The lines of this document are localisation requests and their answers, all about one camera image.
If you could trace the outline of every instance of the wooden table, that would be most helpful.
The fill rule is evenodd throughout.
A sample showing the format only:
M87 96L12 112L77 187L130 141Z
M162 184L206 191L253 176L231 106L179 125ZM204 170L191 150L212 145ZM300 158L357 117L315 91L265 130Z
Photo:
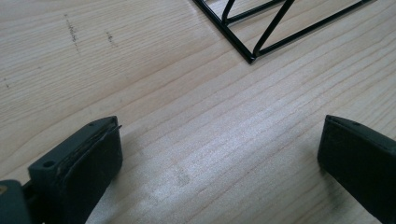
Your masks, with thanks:
M269 41L347 4L296 1ZM275 12L233 30L252 48ZM395 61L394 0L253 65L191 0L1 0L0 177L116 115L124 163L89 223L377 223L316 156L327 114L396 138Z

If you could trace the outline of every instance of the wood grain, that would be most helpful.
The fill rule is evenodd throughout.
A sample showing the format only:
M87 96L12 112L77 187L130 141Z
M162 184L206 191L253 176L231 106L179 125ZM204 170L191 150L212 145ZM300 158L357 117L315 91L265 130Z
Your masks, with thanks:
M296 1L269 41L351 3ZM252 48L274 13L233 30ZM0 177L116 115L89 223L377 223L316 156L327 114L396 139L395 24L376 1L248 65L191 0L0 0Z

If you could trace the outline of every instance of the black wire frame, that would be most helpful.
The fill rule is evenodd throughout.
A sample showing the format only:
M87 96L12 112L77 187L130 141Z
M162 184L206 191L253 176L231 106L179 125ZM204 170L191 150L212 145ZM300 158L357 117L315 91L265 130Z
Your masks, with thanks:
M352 6L349 6L345 9L342 9L341 11L331 15L330 17L323 19L321 21L318 21L303 30L290 35L275 44L266 47L262 49L262 46L264 45L265 41L268 39L268 37L271 35L271 33L275 30L277 25L280 23L282 18L285 16L285 14L288 12L290 7L293 5L295 0L272 0L270 2L267 2L263 5L260 5L258 7L254 7L253 9L250 9L246 12L243 12L241 14L238 14L236 16L233 16L231 18L228 18L228 14L231 11L231 8L233 7L233 3L235 0L229 0L226 7L224 8L224 11L221 15L221 19L216 15L215 12L212 11L210 6L208 6L205 2L205 0L193 0L195 4L198 5L198 7L206 14L206 16L212 20L212 22L217 26L217 28L223 33L223 35L233 44L233 46L239 51L239 53L246 59L248 63L254 63L257 58L265 56L267 54L270 54L274 52L275 50L281 49L288 44L291 44L315 31L317 31L320 28L323 28L326 25L331 24L332 22L335 22L346 15L354 12L355 10L366 6L369 3L374 2L375 0L360 0L359 2L353 4ZM274 19L271 21L267 29L264 31L262 34L262 37L259 39L257 42L256 46L254 47L253 51L250 52L248 48L239 40L238 37L230 30L229 26L230 24L236 22L236 21L241 21L247 17L251 17L259 12L264 12L267 11L273 7L277 7L279 5L282 5L280 10L276 13L276 16Z

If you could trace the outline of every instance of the small hole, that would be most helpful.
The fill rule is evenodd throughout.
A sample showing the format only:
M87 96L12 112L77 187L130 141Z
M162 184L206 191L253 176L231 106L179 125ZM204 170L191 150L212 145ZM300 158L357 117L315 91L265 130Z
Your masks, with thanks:
M7 186L5 186L5 185L0 185L0 195L6 193L7 189L8 189Z
M55 161L46 161L46 162L44 162L43 166L46 168L50 168L54 164L55 164Z

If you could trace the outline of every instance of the black plastic part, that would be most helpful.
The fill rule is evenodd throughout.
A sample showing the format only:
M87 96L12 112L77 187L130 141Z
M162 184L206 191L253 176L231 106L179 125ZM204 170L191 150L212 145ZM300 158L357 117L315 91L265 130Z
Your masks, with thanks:
M205 2L205 0L193 0L195 4L206 14L206 16L212 20L212 22L216 25L216 27L223 33L223 35L230 41L231 44L239 51L239 53L245 58L245 60L248 63L254 63L257 58L261 56L265 56L269 53L274 52L275 50L281 49L283 47L286 47L288 44L291 44L306 35L309 35L316 30L323 28L326 25L331 24L334 21L337 21L341 18L343 18L345 15L357 10L360 7L365 6L368 3L372 3L375 0L360 0L359 2L355 3L354 5L347 7L330 17L323 19L321 21L318 21L315 24L312 24L303 30L290 35L275 44L262 49L262 46L265 44L266 40L268 37L271 35L271 33L275 30L275 28L278 26L282 18L285 16L285 14L289 11L290 7L294 3L295 0L272 0L270 2L267 2L265 4L262 4L261 6L255 7L251 10L248 10L246 12L243 12L241 14L238 14L232 18L228 18L228 14L230 13L233 3L235 0L229 0L227 3L227 6L224 8L224 11L221 15L221 19L216 15L215 12L212 11L210 6L208 6ZM267 29L264 31L262 34L262 37L256 44L254 50L251 52L248 50L248 48L239 40L238 37L230 30L229 26L236 21L241 21L243 19L246 19L248 17L254 16L257 13L267 11L273 7L276 7L280 4L282 4L281 9L277 12L276 16L270 23L270 25L267 27Z
M85 223L121 165L117 117L87 124L34 162L23 187L0 182L0 223Z
M327 116L318 162L382 223L396 223L396 142L355 121Z
M33 223L24 200L21 184L16 180L0 181L0 223Z

